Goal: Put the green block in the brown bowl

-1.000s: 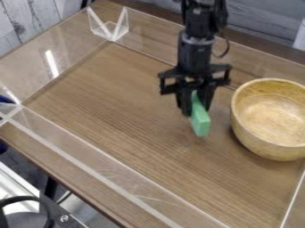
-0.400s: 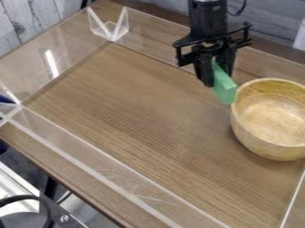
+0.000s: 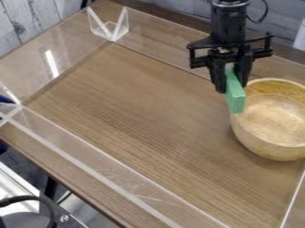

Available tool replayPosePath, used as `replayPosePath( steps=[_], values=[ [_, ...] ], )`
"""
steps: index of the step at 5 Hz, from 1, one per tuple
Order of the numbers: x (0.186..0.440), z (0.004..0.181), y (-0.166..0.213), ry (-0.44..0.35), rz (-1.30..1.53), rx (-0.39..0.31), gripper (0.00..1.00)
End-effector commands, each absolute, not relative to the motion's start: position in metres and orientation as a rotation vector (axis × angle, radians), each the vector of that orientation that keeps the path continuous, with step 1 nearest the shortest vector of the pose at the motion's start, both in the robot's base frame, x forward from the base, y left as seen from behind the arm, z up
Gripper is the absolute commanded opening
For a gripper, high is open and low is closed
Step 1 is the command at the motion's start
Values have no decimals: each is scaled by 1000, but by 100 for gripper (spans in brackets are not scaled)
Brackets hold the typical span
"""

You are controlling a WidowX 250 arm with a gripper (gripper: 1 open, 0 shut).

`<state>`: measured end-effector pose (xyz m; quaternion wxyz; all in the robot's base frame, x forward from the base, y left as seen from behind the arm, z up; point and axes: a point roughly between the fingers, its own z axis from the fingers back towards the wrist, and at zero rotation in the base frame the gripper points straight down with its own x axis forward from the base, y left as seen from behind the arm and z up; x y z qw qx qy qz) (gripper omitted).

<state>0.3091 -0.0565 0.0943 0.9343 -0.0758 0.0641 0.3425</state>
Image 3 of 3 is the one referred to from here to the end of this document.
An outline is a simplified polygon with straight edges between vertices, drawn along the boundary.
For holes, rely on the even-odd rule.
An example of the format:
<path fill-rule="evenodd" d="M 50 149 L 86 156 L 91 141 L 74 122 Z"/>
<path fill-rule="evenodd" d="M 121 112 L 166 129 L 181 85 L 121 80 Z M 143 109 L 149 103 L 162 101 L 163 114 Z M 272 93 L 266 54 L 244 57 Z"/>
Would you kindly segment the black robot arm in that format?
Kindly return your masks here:
<path fill-rule="evenodd" d="M 250 0 L 211 0 L 211 33 L 187 44 L 190 68 L 209 69 L 216 91 L 221 94 L 228 85 L 226 65 L 233 64 L 237 80 L 246 87 L 253 62 L 273 54 L 273 35 L 269 32 L 254 36 L 246 34 L 246 21 L 261 23 L 269 8 L 262 17 L 253 20 L 246 12 L 249 5 Z"/>

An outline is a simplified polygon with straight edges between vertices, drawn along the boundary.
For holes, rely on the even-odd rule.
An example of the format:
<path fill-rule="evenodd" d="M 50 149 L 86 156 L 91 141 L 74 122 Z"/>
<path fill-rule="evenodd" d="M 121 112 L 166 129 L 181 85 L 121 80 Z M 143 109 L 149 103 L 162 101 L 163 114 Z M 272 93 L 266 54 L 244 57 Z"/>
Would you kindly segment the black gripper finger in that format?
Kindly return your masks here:
<path fill-rule="evenodd" d="M 242 87 L 246 87 L 248 84 L 249 74 L 253 68 L 253 59 L 253 52 L 246 51 L 241 54 L 234 64 L 234 73 Z"/>
<path fill-rule="evenodd" d="M 216 56 L 211 57 L 210 75 L 216 91 L 224 94 L 226 91 L 225 62 Z"/>

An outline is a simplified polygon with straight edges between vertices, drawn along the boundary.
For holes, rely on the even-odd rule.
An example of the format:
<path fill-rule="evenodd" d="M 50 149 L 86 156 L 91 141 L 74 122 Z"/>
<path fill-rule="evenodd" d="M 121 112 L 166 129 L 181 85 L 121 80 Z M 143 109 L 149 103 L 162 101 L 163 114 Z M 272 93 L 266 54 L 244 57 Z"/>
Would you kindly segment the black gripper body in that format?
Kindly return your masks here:
<path fill-rule="evenodd" d="M 211 33 L 206 38 L 187 44 L 193 69 L 210 67 L 213 56 L 225 63 L 237 63 L 246 51 L 253 52 L 254 59 L 273 54 L 273 35 L 269 32 L 246 32 L 246 21 L 257 22 L 248 16 L 249 5 L 249 1 L 211 1 Z"/>

